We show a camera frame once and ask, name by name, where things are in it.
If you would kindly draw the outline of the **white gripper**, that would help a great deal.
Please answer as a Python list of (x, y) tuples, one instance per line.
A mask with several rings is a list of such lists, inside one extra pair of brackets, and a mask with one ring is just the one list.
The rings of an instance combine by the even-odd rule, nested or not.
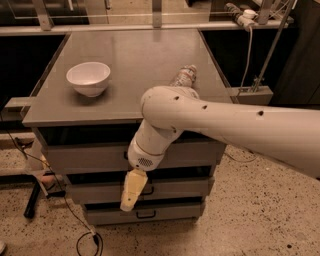
[(138, 142), (137, 137), (132, 139), (127, 157), (129, 164), (136, 169), (129, 171), (125, 177), (120, 204), (122, 211), (129, 212), (134, 208), (148, 181), (145, 171), (155, 170), (164, 155), (165, 148), (162, 145), (150, 142), (146, 147), (143, 147)]

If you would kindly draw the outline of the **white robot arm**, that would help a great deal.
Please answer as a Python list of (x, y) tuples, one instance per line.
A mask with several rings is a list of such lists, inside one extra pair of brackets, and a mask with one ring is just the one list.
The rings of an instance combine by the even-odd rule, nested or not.
[(120, 209), (134, 208), (172, 142), (196, 132), (320, 177), (320, 111), (204, 101), (190, 87), (157, 86), (141, 98), (143, 121), (128, 148), (132, 166)]

